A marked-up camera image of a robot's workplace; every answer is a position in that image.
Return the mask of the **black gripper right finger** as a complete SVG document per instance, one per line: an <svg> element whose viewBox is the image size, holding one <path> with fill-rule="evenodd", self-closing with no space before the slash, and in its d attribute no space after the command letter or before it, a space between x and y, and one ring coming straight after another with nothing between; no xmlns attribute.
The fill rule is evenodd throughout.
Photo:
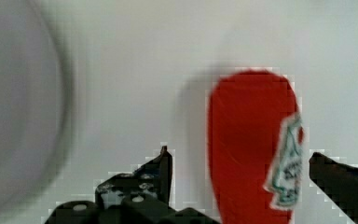
<svg viewBox="0 0 358 224"><path fill-rule="evenodd" d="M320 152L309 159L310 180L358 224L358 168L334 161Z"/></svg>

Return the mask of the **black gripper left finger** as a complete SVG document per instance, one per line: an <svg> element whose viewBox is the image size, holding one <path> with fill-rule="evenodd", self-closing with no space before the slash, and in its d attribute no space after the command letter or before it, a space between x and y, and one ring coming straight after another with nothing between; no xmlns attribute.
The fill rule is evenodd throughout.
<svg viewBox="0 0 358 224"><path fill-rule="evenodd" d="M99 184L95 200L58 205L45 224L220 224L188 207L169 206L172 155L163 146L159 155L131 173Z"/></svg>

